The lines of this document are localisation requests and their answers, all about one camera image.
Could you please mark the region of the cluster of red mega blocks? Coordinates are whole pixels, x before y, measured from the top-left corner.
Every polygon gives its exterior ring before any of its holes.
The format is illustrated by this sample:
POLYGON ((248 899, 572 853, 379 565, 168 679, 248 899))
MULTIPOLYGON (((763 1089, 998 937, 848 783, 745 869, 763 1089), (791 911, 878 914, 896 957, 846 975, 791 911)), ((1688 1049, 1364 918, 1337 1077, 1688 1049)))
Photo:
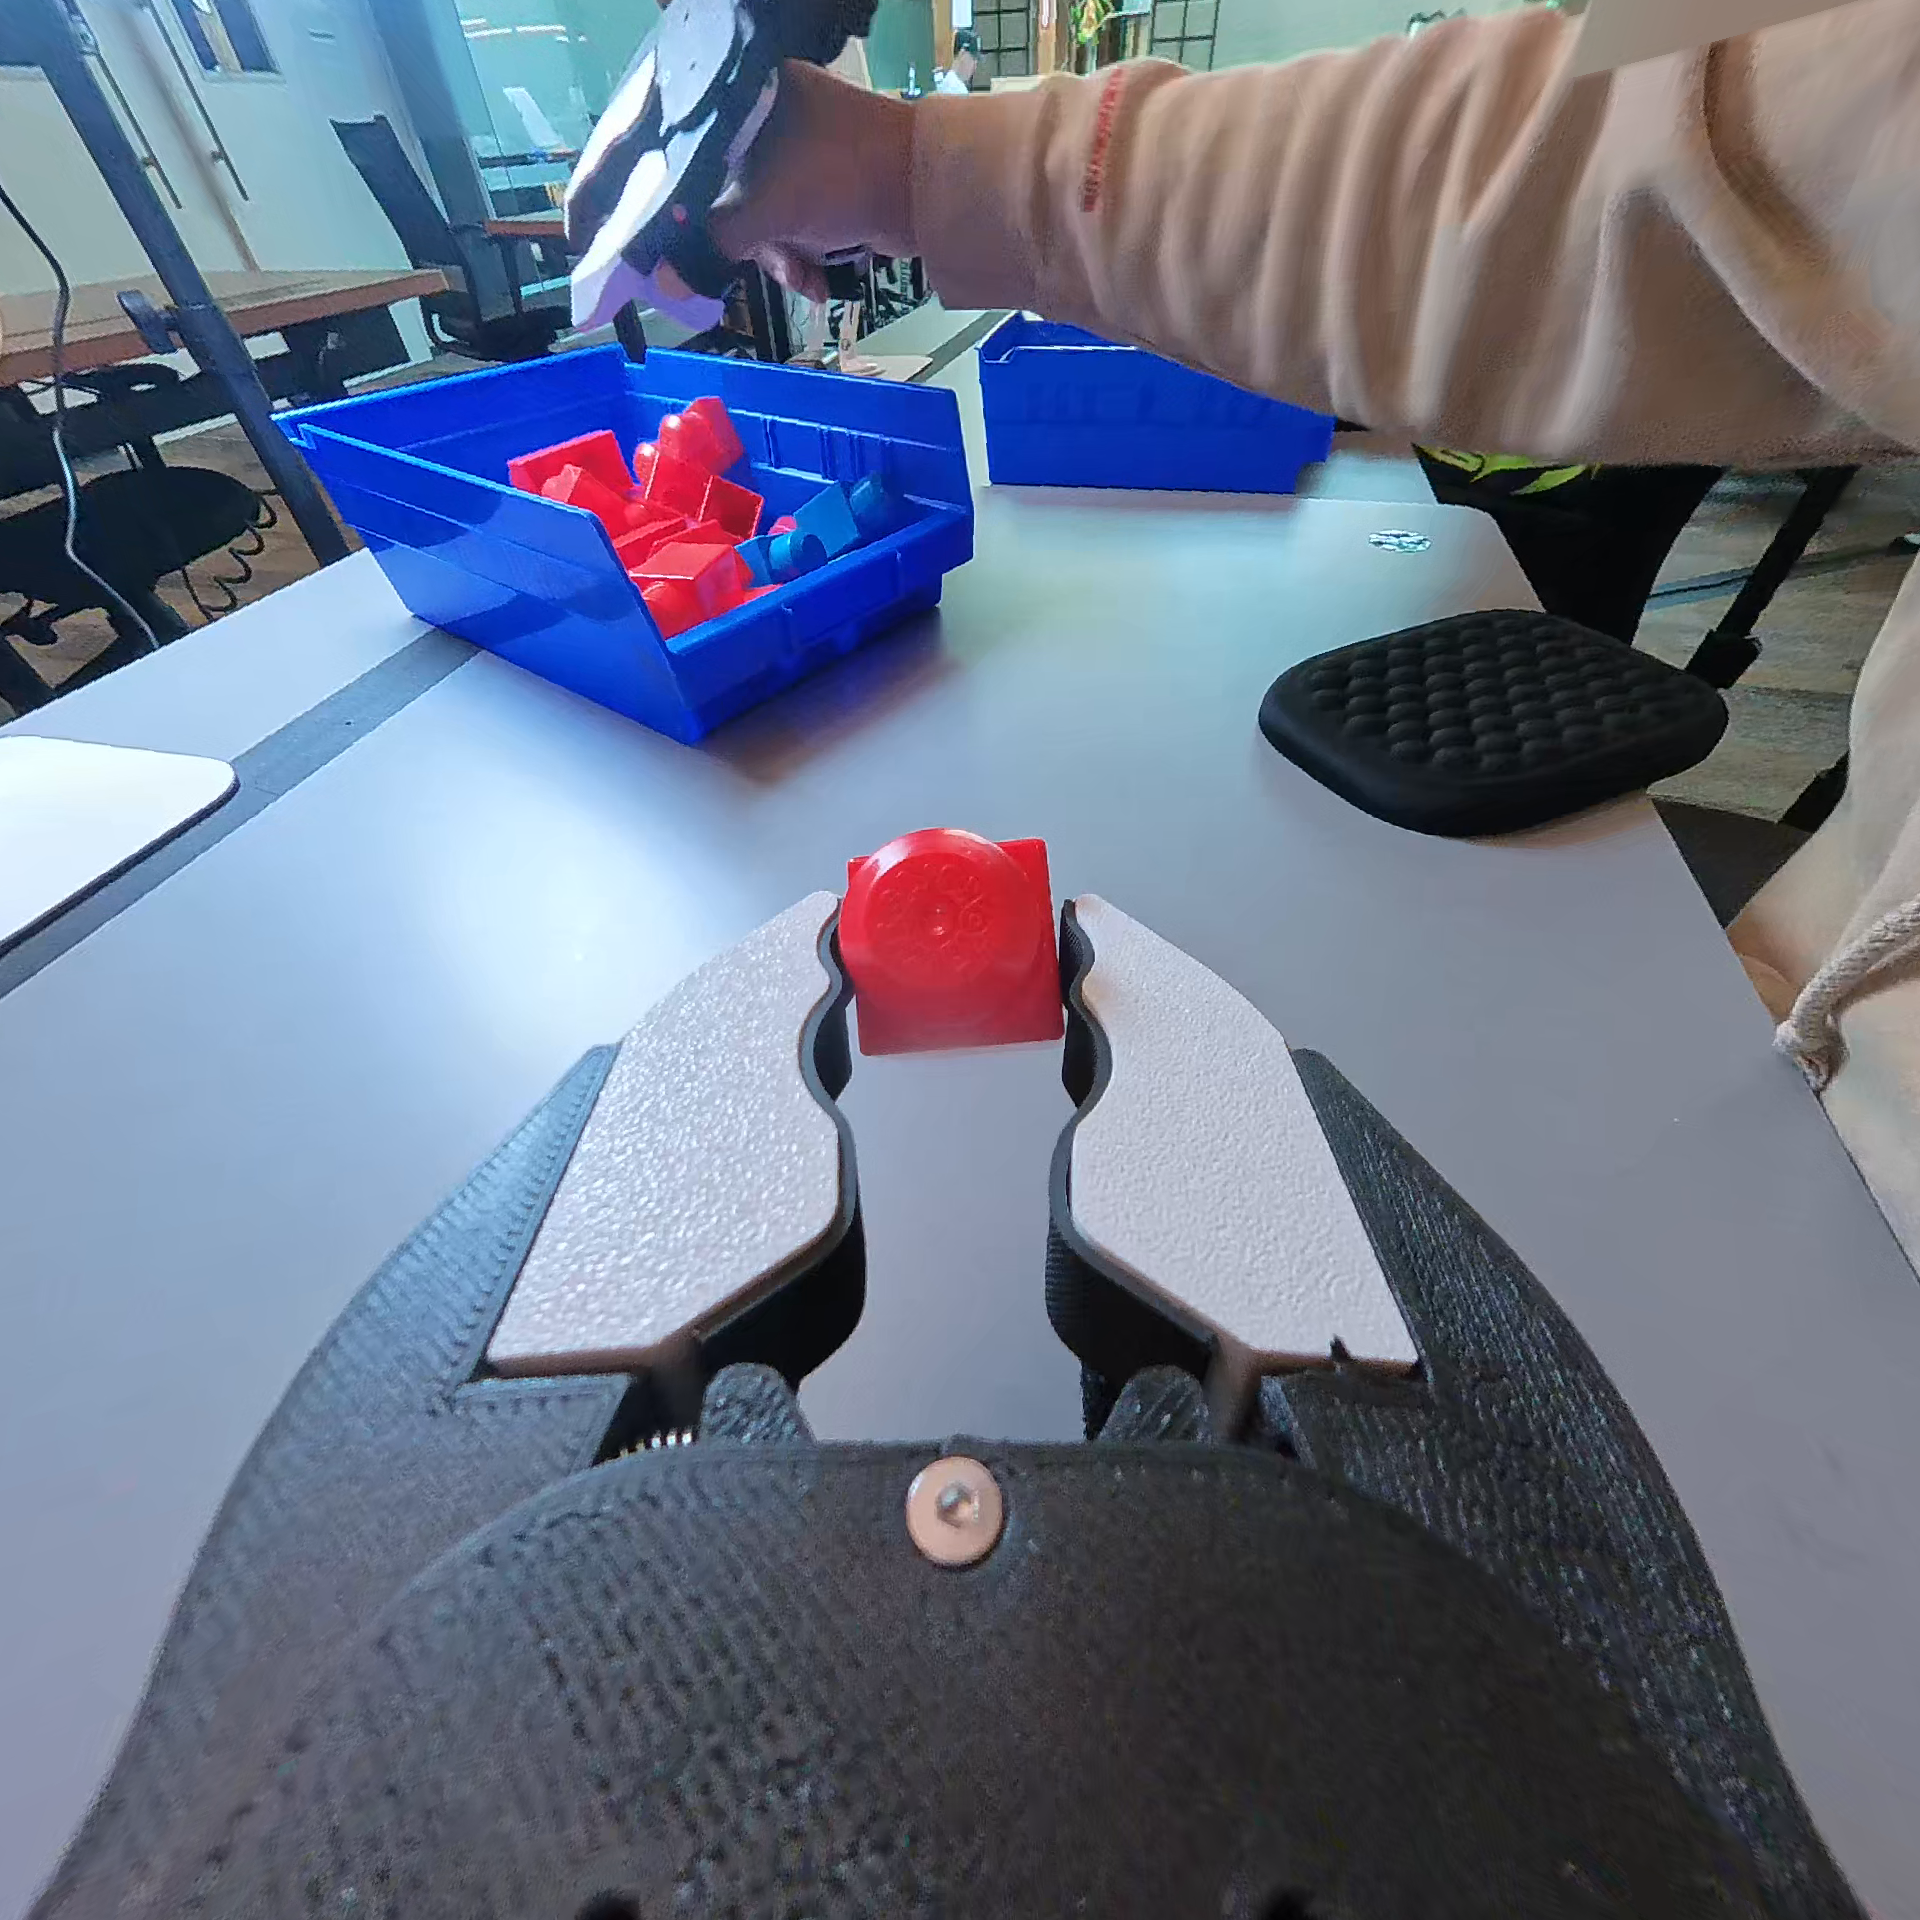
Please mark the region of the cluster of red mega blocks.
POLYGON ((734 475, 744 462, 729 408, 702 397, 633 449, 603 429, 511 458, 507 479, 595 517, 662 635, 676 638, 775 591, 750 591, 734 550, 794 520, 768 517, 763 496, 734 475))

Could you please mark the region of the red mega block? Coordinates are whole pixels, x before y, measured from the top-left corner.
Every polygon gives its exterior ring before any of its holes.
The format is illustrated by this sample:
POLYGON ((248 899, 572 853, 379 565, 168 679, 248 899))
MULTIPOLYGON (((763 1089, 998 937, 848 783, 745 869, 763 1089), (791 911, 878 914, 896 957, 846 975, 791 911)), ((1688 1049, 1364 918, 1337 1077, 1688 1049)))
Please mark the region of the red mega block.
POLYGON ((1065 1037, 1040 837, 929 829, 854 857, 836 946, 870 1059, 1065 1037))

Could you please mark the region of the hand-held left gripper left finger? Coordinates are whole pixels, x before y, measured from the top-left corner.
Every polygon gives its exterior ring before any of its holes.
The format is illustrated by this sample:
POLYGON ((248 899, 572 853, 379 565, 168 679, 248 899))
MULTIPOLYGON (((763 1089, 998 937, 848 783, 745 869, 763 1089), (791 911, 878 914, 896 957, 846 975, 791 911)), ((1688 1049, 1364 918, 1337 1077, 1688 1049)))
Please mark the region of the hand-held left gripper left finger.
POLYGON ((839 911, 780 911, 615 1045, 491 1328, 491 1376, 623 1376, 683 1426, 724 1369, 798 1391, 848 1344, 867 1243, 839 911))

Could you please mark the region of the white document stand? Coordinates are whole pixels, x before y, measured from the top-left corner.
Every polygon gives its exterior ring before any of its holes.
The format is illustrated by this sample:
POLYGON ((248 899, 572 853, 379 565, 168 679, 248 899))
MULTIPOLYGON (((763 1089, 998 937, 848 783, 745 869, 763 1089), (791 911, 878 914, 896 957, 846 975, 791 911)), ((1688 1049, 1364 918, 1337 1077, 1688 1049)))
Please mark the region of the white document stand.
POLYGON ((55 737, 2 741, 2 952, 227 805, 224 760, 55 737))

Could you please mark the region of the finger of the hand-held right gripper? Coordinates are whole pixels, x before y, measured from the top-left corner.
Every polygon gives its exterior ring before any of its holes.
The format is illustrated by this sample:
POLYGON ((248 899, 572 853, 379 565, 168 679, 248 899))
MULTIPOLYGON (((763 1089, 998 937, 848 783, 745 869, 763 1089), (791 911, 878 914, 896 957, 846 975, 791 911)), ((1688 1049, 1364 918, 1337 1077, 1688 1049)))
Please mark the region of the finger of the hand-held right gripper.
POLYGON ((665 125, 659 82, 623 82, 569 177, 569 317, 614 323, 630 307, 702 331, 720 323, 736 262, 714 241, 714 213, 748 175, 777 82, 665 125))
POLYGON ((759 31, 745 5, 667 5, 615 86, 567 194, 614 193, 659 154, 671 198, 718 198, 759 103, 759 31))

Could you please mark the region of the black office chair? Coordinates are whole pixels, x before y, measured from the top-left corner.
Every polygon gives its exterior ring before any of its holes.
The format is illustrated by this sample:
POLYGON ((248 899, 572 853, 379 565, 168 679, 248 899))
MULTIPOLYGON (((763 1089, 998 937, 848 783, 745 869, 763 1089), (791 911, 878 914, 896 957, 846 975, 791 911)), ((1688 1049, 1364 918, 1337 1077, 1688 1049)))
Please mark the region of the black office chair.
POLYGON ((531 285, 539 247, 451 223, 386 118, 334 120, 331 131, 409 264, 449 279, 443 294, 418 299, 428 341, 482 363, 552 355, 569 331, 569 314, 560 294, 531 285))
POLYGON ((185 631, 158 597, 178 577, 207 618, 239 607, 251 560, 276 525, 272 503, 242 480, 168 464, 153 426, 178 426, 185 382, 172 368, 132 363, 64 376, 49 408, 4 386, 4 647, 54 645, 57 624, 108 618, 126 647, 185 631))

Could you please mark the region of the black garment green print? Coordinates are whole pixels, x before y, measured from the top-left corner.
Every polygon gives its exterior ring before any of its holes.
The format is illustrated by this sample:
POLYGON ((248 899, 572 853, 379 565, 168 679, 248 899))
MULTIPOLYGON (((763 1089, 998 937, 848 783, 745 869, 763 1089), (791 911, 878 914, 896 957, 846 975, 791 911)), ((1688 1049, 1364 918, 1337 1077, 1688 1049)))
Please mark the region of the black garment green print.
POLYGON ((1552 618, 1632 645, 1696 507, 1729 474, 1705 464, 1574 464, 1419 443, 1435 501, 1496 521, 1552 618))

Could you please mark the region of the black tripod pole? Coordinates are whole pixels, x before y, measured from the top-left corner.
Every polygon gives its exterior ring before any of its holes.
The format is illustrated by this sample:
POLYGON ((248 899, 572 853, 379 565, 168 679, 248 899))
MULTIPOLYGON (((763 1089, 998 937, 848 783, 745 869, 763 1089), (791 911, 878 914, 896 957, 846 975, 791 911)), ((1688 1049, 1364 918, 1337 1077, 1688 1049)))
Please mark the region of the black tripod pole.
POLYGON ((160 326, 160 334, 172 345, 192 352, 200 371, 222 386, 230 409, 242 426, 313 558, 324 568, 347 560, 350 547, 344 526, 337 521, 305 455, 276 429, 271 397, 255 374, 250 351, 216 304, 201 267, 162 209, 132 142, 121 131, 100 82, 89 72, 68 7, 27 2, 22 35, 27 61, 49 79, 68 125, 160 278, 172 314, 160 326))

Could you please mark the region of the wooden desk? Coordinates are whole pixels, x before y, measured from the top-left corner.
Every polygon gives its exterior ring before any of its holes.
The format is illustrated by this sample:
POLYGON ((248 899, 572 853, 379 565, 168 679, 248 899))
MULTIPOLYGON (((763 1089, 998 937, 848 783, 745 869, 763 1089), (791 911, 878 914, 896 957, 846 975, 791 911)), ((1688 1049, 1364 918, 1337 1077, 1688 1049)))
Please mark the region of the wooden desk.
MULTIPOLYGON (((406 299, 442 298, 455 279, 442 271, 409 272, 216 272, 209 278, 214 304, 235 334, 255 338, 283 334, 289 328, 393 307, 406 299)), ((168 344, 148 347, 121 295, 145 295, 169 307, 158 278, 79 285, 66 314, 63 368, 91 371, 174 352, 168 344)), ((47 379, 55 374, 57 295, 4 295, 2 385, 47 379)))

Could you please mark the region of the person's right forearm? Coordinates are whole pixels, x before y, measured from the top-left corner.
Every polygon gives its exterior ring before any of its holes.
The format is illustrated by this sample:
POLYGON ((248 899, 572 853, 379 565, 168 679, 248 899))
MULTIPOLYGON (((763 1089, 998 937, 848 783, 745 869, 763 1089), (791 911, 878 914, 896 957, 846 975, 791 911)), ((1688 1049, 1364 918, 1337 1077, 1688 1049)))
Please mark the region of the person's right forearm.
POLYGON ((1576 79, 1464 17, 915 109, 915 251, 1249 393, 1537 464, 1919 449, 1919 7, 1576 79))

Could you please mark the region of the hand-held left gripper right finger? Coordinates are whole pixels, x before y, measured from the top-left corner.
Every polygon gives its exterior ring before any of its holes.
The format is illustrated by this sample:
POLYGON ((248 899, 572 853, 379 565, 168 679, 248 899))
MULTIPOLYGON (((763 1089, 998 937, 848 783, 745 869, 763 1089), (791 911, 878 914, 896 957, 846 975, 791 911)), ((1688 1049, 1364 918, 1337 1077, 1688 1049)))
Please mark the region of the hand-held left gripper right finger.
POLYGON ((1048 1320, 1087 1402, 1172 1369, 1235 1433, 1266 1379, 1415 1379, 1377 1234, 1272 1021, 1103 897, 1063 905, 1062 968, 1048 1320))

